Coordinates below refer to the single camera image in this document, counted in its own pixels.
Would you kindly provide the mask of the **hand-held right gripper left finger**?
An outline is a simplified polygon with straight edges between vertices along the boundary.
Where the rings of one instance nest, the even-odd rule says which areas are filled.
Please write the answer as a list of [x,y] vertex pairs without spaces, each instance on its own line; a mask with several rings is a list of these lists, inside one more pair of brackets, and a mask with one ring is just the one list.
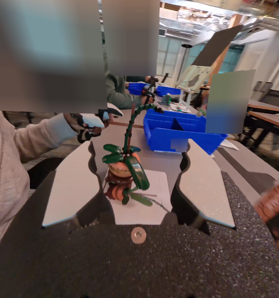
[[86,141],[57,167],[42,226],[73,222],[86,227],[107,210],[93,143]]

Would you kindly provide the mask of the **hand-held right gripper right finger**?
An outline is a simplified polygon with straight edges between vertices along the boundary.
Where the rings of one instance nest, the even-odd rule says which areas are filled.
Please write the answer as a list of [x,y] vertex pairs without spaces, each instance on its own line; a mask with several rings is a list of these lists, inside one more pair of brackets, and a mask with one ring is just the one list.
[[206,229],[207,223],[235,229],[219,166],[195,141],[188,140],[171,194],[172,212],[180,225]]

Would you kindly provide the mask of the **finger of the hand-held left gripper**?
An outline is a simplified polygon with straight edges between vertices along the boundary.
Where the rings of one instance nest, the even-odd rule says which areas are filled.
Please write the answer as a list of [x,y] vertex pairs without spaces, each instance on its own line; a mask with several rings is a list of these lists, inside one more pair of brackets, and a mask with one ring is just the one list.
[[123,117],[124,115],[120,109],[118,109],[115,105],[111,103],[107,103],[107,113],[113,114],[115,116],[120,116],[120,117]]

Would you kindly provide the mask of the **green brick plant stem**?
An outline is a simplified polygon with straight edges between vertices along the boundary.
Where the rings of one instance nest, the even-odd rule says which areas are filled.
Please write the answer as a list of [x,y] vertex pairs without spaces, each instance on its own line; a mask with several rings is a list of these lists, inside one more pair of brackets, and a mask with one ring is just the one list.
[[132,136],[132,128],[133,128],[134,121],[135,121],[136,117],[138,115],[140,115],[140,113],[142,111],[148,111],[150,109],[154,110],[156,113],[160,113],[160,114],[164,113],[164,110],[156,104],[141,105],[136,110],[135,110],[135,107],[132,108],[130,121],[129,121],[129,124],[127,126],[126,133],[125,133],[125,138],[124,138],[124,146],[123,146],[123,149],[122,149],[123,155],[127,156],[127,155],[131,155],[133,153],[137,153],[137,152],[141,151],[140,148],[130,145],[131,136]]

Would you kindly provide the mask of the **green toy leaf piece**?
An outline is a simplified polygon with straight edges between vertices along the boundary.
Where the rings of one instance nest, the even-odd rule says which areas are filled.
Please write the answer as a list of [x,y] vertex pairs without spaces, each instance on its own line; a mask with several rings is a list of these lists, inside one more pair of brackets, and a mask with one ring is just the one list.
[[149,180],[140,164],[137,153],[127,156],[123,155],[123,147],[114,144],[105,144],[103,149],[109,154],[102,158],[102,162],[108,165],[111,177],[118,178],[118,182],[113,182],[111,178],[109,182],[120,185],[124,183],[123,180],[130,181],[132,179],[135,188],[131,189],[127,186],[123,188],[123,192],[126,194],[135,191],[135,189],[147,190],[150,187]]

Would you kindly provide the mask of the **another person's forearm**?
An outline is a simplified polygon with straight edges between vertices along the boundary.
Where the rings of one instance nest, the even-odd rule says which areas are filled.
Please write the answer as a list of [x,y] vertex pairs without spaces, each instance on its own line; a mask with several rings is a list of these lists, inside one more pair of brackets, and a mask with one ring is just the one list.
[[136,107],[142,105],[140,95],[126,94],[126,76],[116,76],[107,71],[105,73],[107,102],[119,109],[131,109],[133,104]]

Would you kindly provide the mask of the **person's left forearm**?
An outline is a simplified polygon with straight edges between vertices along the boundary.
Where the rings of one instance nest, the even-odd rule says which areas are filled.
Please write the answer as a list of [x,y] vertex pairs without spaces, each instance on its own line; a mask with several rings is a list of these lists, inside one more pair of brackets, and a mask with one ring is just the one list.
[[76,136],[75,132],[65,120],[63,113],[50,119],[44,119],[38,124],[29,124],[25,128],[16,129],[13,141],[22,163],[38,159],[64,141]]

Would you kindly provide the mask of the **person's left hand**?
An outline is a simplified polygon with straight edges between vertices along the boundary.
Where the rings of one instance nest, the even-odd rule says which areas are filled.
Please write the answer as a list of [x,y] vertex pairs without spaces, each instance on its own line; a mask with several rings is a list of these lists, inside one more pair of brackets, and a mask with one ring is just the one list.
[[69,126],[75,131],[78,132],[78,136],[82,138],[82,140],[87,140],[87,137],[96,137],[99,136],[102,130],[105,129],[105,125],[102,127],[94,126],[93,124],[88,124],[84,122],[81,114],[71,114],[71,113],[63,113],[63,116]]

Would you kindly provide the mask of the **small blue bin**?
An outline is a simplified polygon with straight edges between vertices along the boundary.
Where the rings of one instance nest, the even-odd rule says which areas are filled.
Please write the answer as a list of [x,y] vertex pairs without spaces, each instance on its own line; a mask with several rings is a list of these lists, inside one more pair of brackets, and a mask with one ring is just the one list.
[[141,95],[141,96],[145,96],[148,93],[150,84],[147,83],[142,83],[142,82],[137,82],[137,83],[133,83],[130,82],[128,85],[128,91],[129,94],[131,95]]
[[181,90],[178,88],[166,87],[166,86],[158,86],[156,88],[156,94],[159,97],[163,97],[164,95],[180,95]]

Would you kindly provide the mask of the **white instruction booklet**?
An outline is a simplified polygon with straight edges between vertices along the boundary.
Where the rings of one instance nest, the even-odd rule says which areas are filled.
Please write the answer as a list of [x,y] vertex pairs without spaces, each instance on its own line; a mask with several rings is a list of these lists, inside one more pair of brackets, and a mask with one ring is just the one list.
[[104,180],[103,191],[111,203],[116,225],[160,225],[172,210],[166,173],[147,169],[145,173],[150,183],[149,189],[132,192],[126,205],[106,194],[110,188]]

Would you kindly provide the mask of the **white paper sheet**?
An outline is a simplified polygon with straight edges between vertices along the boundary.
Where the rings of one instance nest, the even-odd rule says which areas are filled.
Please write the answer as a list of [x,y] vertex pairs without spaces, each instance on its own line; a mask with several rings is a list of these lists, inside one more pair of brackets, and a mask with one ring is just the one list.
[[224,140],[220,143],[219,147],[227,147],[227,148],[231,148],[231,149],[234,149],[234,150],[237,150],[237,151],[239,150],[238,147],[236,147],[232,142],[230,142],[230,141],[227,140],[227,139],[224,139]]

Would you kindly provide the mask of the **blue storage bin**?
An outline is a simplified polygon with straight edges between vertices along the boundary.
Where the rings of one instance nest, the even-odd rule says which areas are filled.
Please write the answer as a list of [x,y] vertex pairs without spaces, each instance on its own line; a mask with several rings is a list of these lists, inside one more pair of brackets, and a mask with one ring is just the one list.
[[171,148],[171,139],[192,139],[211,155],[228,137],[227,134],[205,133],[205,117],[176,111],[157,113],[149,109],[143,126],[147,144],[152,151],[176,152]]

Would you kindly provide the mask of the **white booklet stand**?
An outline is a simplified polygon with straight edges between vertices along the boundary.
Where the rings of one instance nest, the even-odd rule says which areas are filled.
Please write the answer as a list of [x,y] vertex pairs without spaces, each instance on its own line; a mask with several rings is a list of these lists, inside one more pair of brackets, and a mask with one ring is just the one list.
[[191,95],[193,91],[189,88],[182,87],[180,85],[178,85],[177,88],[180,89],[179,105],[185,106],[186,109],[190,108]]

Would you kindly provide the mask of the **propped instruction booklet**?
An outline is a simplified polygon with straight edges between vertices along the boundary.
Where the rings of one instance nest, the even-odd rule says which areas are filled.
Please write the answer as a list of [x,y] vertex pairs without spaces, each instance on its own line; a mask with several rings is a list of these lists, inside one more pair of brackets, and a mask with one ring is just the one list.
[[188,66],[180,75],[176,88],[186,92],[196,92],[210,75],[212,66]]

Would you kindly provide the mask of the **black pole lamp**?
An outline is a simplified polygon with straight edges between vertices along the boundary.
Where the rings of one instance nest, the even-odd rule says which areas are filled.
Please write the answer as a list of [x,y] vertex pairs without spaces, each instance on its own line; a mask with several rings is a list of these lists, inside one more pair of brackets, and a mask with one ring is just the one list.
[[180,68],[180,75],[184,72],[186,65],[187,65],[187,60],[188,60],[188,55],[190,54],[190,49],[192,48],[192,45],[190,44],[182,44],[182,48],[184,48],[184,54],[182,57],[182,63],[181,63],[181,68]]

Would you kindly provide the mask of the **wooden table with black legs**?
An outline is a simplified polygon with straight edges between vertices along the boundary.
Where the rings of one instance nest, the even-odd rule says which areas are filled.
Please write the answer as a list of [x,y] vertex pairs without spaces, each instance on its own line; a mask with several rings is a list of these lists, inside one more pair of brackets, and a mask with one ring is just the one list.
[[247,121],[251,126],[242,144],[246,145],[249,140],[252,140],[250,150],[258,148],[268,133],[279,136],[279,107],[261,102],[248,103]]

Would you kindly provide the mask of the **dark divider panel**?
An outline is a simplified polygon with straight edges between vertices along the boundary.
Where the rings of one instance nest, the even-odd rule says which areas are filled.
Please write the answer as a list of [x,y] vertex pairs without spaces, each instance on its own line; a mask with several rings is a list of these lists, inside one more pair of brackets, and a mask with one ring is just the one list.
[[212,66],[217,57],[231,43],[234,37],[242,30],[243,25],[221,30],[214,33],[209,42],[194,60],[192,65],[196,66]]

